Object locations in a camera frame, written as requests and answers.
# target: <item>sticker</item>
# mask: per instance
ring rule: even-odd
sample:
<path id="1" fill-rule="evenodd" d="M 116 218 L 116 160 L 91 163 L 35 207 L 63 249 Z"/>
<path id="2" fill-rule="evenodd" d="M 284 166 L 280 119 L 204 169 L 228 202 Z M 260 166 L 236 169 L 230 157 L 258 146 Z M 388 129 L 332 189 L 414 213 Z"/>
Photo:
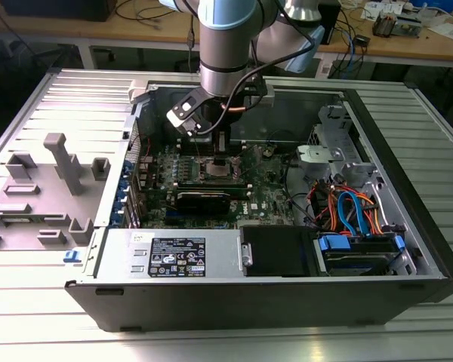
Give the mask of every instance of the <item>sticker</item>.
<path id="1" fill-rule="evenodd" d="M 154 232 L 133 232 L 130 243 L 149 243 L 154 238 Z"/>
<path id="2" fill-rule="evenodd" d="M 204 277 L 205 249 L 204 238 L 153 238 L 148 274 L 152 278 Z"/>

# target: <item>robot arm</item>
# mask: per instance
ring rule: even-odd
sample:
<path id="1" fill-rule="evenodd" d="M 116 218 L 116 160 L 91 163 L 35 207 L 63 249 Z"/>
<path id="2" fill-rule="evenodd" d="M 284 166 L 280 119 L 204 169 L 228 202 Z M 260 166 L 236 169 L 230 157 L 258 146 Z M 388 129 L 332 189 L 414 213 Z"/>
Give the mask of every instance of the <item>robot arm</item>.
<path id="1" fill-rule="evenodd" d="M 267 92 L 261 75 L 253 73 L 250 76 L 248 72 L 252 41 L 256 44 L 259 61 L 267 66 L 277 65 L 288 71 L 302 72 L 324 34 L 319 26 L 318 0 L 160 2 L 177 11 L 196 15 L 200 21 L 201 87 L 177 103 L 167 114 L 168 119 L 181 133 L 189 136 L 206 135 L 215 130 L 212 137 L 215 154 L 222 152 L 219 145 L 228 144 L 230 125 L 241 115 L 229 112 L 229 108 L 242 108 L 245 98 L 256 96 L 261 99 Z M 276 62 L 279 58 L 285 61 Z M 205 121 L 213 124 L 208 130 L 200 130 L 200 124 L 204 122 L 196 114 L 197 109 L 201 109 Z"/>

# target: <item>wire bundle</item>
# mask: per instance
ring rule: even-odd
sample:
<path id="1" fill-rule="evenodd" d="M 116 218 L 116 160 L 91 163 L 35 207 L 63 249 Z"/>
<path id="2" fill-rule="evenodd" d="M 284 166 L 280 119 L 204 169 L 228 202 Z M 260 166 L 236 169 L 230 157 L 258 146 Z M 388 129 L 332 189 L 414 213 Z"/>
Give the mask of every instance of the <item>wire bundle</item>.
<path id="1" fill-rule="evenodd" d="M 343 40 L 344 40 L 344 43 L 347 45 L 347 50 L 346 50 L 346 53 L 344 53 L 342 59 L 341 59 L 341 63 L 339 64 L 339 66 L 336 66 L 336 65 L 332 65 L 332 67 L 334 68 L 334 71 L 333 73 L 331 73 L 329 75 L 329 78 L 333 78 L 335 76 L 336 73 L 339 74 L 339 76 L 344 79 L 346 78 L 351 72 L 354 72 L 357 70 L 357 73 L 356 73 L 356 78 L 359 76 L 359 73 L 361 72 L 361 68 L 364 64 L 364 56 L 365 56 L 365 53 L 367 51 L 367 47 L 362 47 L 361 46 L 361 52 L 362 52 L 362 55 L 357 59 L 357 60 L 354 60 L 354 57 L 355 57 L 355 54 L 356 54 L 356 44 L 354 42 L 354 38 L 357 36 L 356 34 L 356 30 L 354 29 L 354 27 L 352 25 L 350 25 L 349 23 L 349 19 L 346 15 L 346 13 L 344 12 L 343 9 L 341 9 L 341 13 L 343 14 L 344 16 L 344 19 L 346 21 L 342 21 L 342 20 L 339 20 L 337 19 L 337 23 L 338 23 L 338 26 L 336 26 L 334 28 L 334 30 L 337 30 L 338 32 L 341 32 L 342 35 L 343 35 Z M 350 59 L 349 59 L 349 62 L 347 63 L 347 65 L 343 66 L 343 63 L 345 61 L 345 59 L 347 58 L 347 55 L 350 54 Z"/>
<path id="2" fill-rule="evenodd" d="M 315 191 L 320 191 L 327 193 L 327 201 L 328 201 L 328 206 L 322 210 L 314 219 L 313 222 L 320 228 L 320 229 L 326 229 L 329 230 L 330 232 L 339 232 L 342 235 L 354 235 L 355 229 L 352 227 L 350 228 L 349 225 L 347 224 L 349 221 L 349 217 L 347 220 L 344 219 L 344 211 L 340 210 L 341 205 L 343 202 L 339 202 L 338 205 L 336 206 L 337 202 L 343 196 L 343 198 L 346 201 L 354 203 L 354 206 L 352 208 L 352 211 L 350 212 L 350 215 L 353 214 L 353 212 L 356 212 L 356 214 L 359 212 L 359 210 L 356 207 L 356 203 L 359 202 L 361 207 L 362 207 L 362 215 L 357 214 L 357 219 L 358 219 L 358 224 L 359 228 L 361 229 L 361 232 L 365 231 L 362 224 L 364 219 L 366 218 L 368 220 L 369 224 L 369 230 L 371 234 L 373 235 L 382 235 L 383 232 L 381 230 L 381 226 L 379 224 L 379 217 L 378 217 L 378 209 L 376 208 L 376 204 L 371 200 L 366 194 L 363 194 L 361 192 L 358 192 L 357 190 L 350 188 L 348 186 L 335 186 L 335 185 L 330 185 L 326 189 L 322 189 L 320 187 L 319 183 L 315 183 L 313 187 L 311 188 L 310 192 L 307 194 L 307 201 L 310 202 L 310 199 L 313 196 L 313 193 Z M 319 225 L 320 221 L 322 220 L 323 216 L 328 212 L 329 218 L 328 220 L 324 223 L 324 225 Z"/>

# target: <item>electronic device on desk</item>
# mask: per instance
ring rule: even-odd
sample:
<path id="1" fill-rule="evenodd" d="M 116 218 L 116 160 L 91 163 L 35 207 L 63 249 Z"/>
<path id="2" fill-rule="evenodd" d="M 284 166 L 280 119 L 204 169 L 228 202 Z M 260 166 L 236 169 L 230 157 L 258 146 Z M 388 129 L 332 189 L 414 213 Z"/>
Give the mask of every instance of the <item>electronic device on desk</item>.
<path id="1" fill-rule="evenodd" d="M 0 0 L 8 15 L 106 21 L 117 0 Z"/>
<path id="2" fill-rule="evenodd" d="M 340 12 L 341 4 L 339 0 L 319 1 L 319 13 L 322 15 L 320 25 L 325 29 L 321 44 L 327 45 L 331 43 L 332 33 L 334 32 L 335 23 Z"/>
<path id="3" fill-rule="evenodd" d="M 411 3 L 417 8 L 422 8 L 426 4 L 429 8 L 440 8 L 447 13 L 453 11 L 453 0 L 411 0 Z"/>
<path id="4" fill-rule="evenodd" d="M 372 33 L 383 38 L 391 35 L 417 38 L 422 29 L 421 21 L 413 16 L 380 12 L 372 26 Z"/>

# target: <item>white paper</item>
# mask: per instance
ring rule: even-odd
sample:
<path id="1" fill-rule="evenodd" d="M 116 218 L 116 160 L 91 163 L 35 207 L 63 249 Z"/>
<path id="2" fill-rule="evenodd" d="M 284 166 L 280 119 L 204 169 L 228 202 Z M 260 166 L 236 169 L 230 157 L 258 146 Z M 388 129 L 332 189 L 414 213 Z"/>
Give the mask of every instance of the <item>white paper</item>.
<path id="1" fill-rule="evenodd" d="M 444 23 L 428 29 L 433 32 L 437 32 L 438 34 L 443 35 L 447 38 L 453 39 L 453 24 Z"/>
<path id="2" fill-rule="evenodd" d="M 383 2 L 366 2 L 362 11 L 361 19 L 376 21 L 380 12 L 401 15 L 402 4 L 385 4 Z"/>

